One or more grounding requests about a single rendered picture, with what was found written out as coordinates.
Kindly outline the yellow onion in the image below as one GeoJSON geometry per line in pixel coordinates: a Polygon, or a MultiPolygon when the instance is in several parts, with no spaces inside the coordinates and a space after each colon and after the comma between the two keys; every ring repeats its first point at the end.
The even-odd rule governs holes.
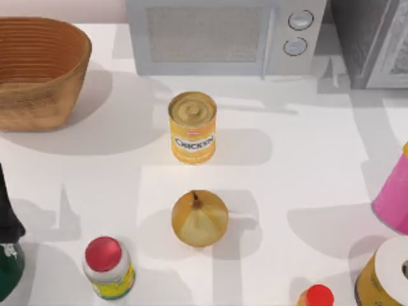
{"type": "Polygon", "coordinates": [[[218,195],[208,190],[183,194],[171,211],[171,226],[176,237],[191,247],[207,247],[227,232],[229,211],[218,195]]]}

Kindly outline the pale microwave oven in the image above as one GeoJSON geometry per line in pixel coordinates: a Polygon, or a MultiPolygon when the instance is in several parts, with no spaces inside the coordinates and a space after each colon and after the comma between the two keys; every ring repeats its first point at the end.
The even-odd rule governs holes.
{"type": "Polygon", "coordinates": [[[266,78],[306,75],[328,0],[126,0],[127,22],[139,75],[261,77],[268,20],[275,10],[266,78]],[[314,21],[302,31],[290,14],[309,10],[314,21]],[[299,56],[283,45],[304,38],[299,56]]]}

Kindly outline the microwave knob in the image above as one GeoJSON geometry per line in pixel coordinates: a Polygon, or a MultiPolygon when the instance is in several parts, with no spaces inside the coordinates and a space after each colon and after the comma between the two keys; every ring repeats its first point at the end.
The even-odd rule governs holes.
{"type": "Polygon", "coordinates": [[[287,40],[283,45],[284,53],[291,57],[302,55],[307,50],[307,48],[307,41],[301,37],[295,37],[287,40]]]}
{"type": "Polygon", "coordinates": [[[297,11],[288,17],[288,26],[295,31],[308,29],[314,21],[314,16],[309,10],[297,11]]]}

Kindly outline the white bottle with red cap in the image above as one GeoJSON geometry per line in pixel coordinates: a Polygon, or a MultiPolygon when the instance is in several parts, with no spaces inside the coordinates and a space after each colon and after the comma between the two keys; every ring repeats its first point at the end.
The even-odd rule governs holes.
{"type": "Polygon", "coordinates": [[[94,292],[104,300],[118,300],[133,288],[136,271],[128,249],[109,236],[91,240],[84,251],[82,268],[94,292]]]}

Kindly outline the brown wicker basket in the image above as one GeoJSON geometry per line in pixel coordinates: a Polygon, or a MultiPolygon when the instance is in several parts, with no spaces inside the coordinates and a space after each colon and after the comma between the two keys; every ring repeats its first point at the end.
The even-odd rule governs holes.
{"type": "Polygon", "coordinates": [[[65,124],[91,53],[90,38],[73,24],[0,17],[0,131],[46,131],[65,124]]]}

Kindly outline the orange bottle with red cap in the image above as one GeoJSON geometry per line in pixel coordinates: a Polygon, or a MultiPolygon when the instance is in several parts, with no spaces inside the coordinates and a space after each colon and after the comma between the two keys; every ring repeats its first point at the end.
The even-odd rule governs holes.
{"type": "Polygon", "coordinates": [[[315,284],[298,298],[296,306],[333,306],[334,295],[328,287],[315,284]]]}

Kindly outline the pink cup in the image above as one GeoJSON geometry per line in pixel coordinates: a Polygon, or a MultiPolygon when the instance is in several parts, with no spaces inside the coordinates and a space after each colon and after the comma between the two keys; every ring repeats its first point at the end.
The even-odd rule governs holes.
{"type": "Polygon", "coordinates": [[[408,235],[408,142],[378,195],[373,213],[391,229],[408,235]]]}

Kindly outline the yellow can with white lid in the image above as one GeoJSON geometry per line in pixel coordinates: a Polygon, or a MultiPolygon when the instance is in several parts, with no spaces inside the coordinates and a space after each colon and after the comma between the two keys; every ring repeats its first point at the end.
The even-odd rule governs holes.
{"type": "Polygon", "coordinates": [[[384,241],[359,274],[354,295],[358,306],[408,306],[408,236],[384,241]]]}

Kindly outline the dark green bottle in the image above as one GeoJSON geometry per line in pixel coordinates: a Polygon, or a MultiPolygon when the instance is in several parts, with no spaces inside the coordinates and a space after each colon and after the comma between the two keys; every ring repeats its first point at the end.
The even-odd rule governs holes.
{"type": "Polygon", "coordinates": [[[19,243],[0,244],[0,303],[17,287],[25,265],[24,251],[19,243]]]}

